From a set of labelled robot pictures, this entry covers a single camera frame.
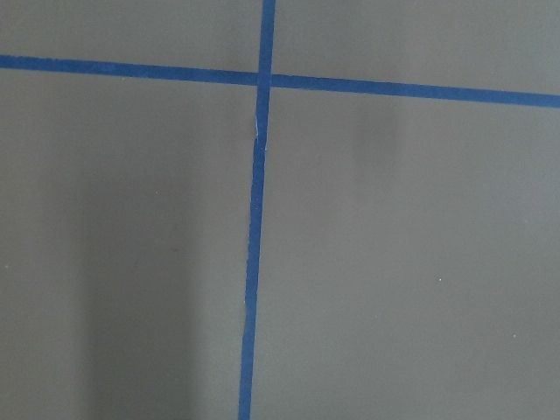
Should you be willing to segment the lengthwise blue tape strip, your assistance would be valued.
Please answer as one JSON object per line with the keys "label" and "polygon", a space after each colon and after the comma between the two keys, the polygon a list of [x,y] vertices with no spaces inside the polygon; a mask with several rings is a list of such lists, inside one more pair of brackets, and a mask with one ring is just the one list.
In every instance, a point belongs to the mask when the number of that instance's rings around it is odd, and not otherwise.
{"label": "lengthwise blue tape strip", "polygon": [[250,188],[248,255],[244,292],[244,328],[241,340],[240,383],[237,417],[251,418],[254,375],[257,299],[260,274],[263,194],[270,112],[270,89],[274,45],[276,3],[262,3],[259,60],[256,76],[255,141]]}

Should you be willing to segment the long crosswise blue tape strip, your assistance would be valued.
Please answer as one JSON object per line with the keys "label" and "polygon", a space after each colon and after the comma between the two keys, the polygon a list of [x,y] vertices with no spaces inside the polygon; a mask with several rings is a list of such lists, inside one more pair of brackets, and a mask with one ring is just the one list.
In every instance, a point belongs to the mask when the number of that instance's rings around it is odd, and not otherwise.
{"label": "long crosswise blue tape strip", "polygon": [[[252,72],[181,66],[141,65],[80,59],[53,59],[5,54],[1,56],[1,68],[243,86],[256,86],[258,78],[258,74]],[[440,87],[433,85],[286,74],[273,74],[270,78],[270,85],[273,88],[495,103],[547,109],[557,109],[559,107],[559,96],[557,94],[525,93],[468,87]]]}

